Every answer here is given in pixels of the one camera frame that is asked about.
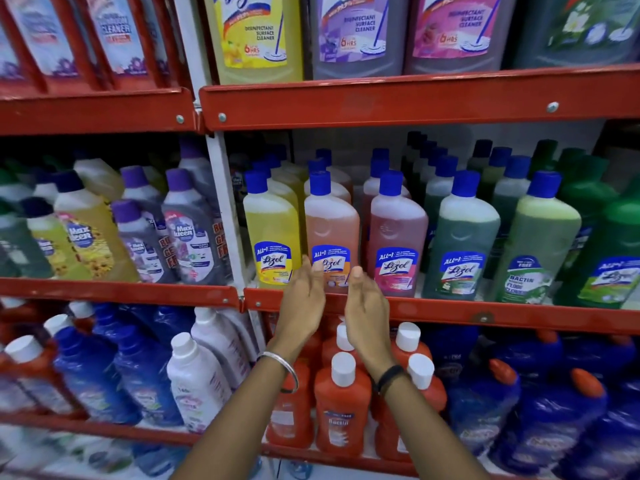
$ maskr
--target right hand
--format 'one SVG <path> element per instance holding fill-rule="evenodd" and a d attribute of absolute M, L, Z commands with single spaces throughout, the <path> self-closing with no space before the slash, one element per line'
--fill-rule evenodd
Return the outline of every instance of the right hand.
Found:
<path fill-rule="evenodd" d="M 378 382 L 396 364 L 389 338 L 389 302 L 360 266 L 351 270 L 344 315 L 349 342 Z"/>

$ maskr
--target bracelet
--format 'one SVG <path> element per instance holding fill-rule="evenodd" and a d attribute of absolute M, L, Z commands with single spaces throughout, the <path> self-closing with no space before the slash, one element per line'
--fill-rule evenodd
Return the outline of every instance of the bracelet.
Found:
<path fill-rule="evenodd" d="M 396 364 L 393 367 L 389 367 L 389 369 L 384 374 L 382 374 L 380 380 L 376 384 L 376 390 L 378 391 L 378 394 L 382 395 L 382 389 L 400 374 L 404 374 L 404 368 L 402 367 L 402 365 Z"/>
<path fill-rule="evenodd" d="M 274 354 L 273 352 L 268 352 L 268 351 L 262 352 L 260 355 L 258 355 L 258 359 L 256 359 L 256 361 L 258 361 L 260 359 L 260 357 L 270 357 L 270 358 L 272 358 L 274 360 L 277 360 L 293 376 L 293 380 L 296 383 L 296 386 L 293 387 L 293 390 L 280 389 L 281 393 L 283 393 L 283 394 L 293 394 L 298 390 L 298 387 L 300 386 L 300 383 L 298 382 L 298 375 L 296 374 L 296 371 L 293 369 L 293 367 L 291 366 L 291 364 L 289 362 L 284 360 L 278 354 Z"/>

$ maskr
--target hand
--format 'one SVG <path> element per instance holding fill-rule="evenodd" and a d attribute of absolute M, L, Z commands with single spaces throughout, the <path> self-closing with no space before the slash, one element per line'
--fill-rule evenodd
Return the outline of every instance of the hand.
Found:
<path fill-rule="evenodd" d="M 347 337 L 375 382 L 396 364 L 389 338 L 389 302 L 375 281 L 356 266 L 344 309 Z"/>
<path fill-rule="evenodd" d="M 300 350 L 313 335 L 324 311 L 324 269 L 322 260 L 313 268 L 307 256 L 302 266 L 293 272 L 284 288 L 276 333 L 268 350 L 293 364 Z"/>

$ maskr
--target pink lizol bottle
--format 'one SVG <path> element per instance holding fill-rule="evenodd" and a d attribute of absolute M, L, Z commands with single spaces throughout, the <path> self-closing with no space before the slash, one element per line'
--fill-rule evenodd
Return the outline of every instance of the pink lizol bottle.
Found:
<path fill-rule="evenodd" d="M 384 295 L 413 297 L 429 219 L 402 196 L 402 181 L 402 172 L 384 172 L 380 195 L 371 201 L 367 272 Z"/>

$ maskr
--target blue bottle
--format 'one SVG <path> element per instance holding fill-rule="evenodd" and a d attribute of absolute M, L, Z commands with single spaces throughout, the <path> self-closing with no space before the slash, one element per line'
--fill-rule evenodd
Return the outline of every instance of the blue bottle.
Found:
<path fill-rule="evenodd" d="M 53 365 L 92 419 L 117 424 L 140 422 L 140 411 L 122 389 L 122 378 L 113 366 L 113 349 L 73 327 L 60 330 L 55 339 L 58 357 Z"/>
<path fill-rule="evenodd" d="M 445 385 L 455 382 L 476 346 L 480 327 L 473 325 L 437 325 L 420 323 L 420 340 L 431 351 L 436 376 Z"/>
<path fill-rule="evenodd" d="M 154 314 L 152 329 L 161 344 L 171 347 L 171 340 L 179 333 L 190 332 L 196 321 L 192 306 L 160 305 Z"/>
<path fill-rule="evenodd" d="M 451 428 L 471 453 L 480 456 L 518 402 L 520 379 L 507 364 L 492 359 L 488 369 L 465 371 L 447 395 Z"/>
<path fill-rule="evenodd" d="M 563 480 L 609 480 L 640 467 L 640 397 L 612 394 L 612 404 L 554 468 Z"/>
<path fill-rule="evenodd" d="M 118 333 L 118 352 L 113 363 L 126 391 L 154 426 L 181 426 L 182 416 L 171 393 L 166 364 L 171 352 L 142 335 L 134 326 Z"/>
<path fill-rule="evenodd" d="M 564 377 L 572 369 L 584 369 L 608 383 L 636 358 L 636 346 L 628 335 L 573 335 L 564 337 L 563 345 Z"/>
<path fill-rule="evenodd" d="M 524 387 L 547 380 L 549 371 L 563 359 L 563 347 L 555 331 L 529 330 L 489 346 L 486 354 L 509 364 Z"/>
<path fill-rule="evenodd" d="M 518 476 L 537 476 L 564 458 L 607 409 L 607 393 L 593 375 L 571 371 L 571 383 L 525 389 L 493 444 L 489 459 Z"/>

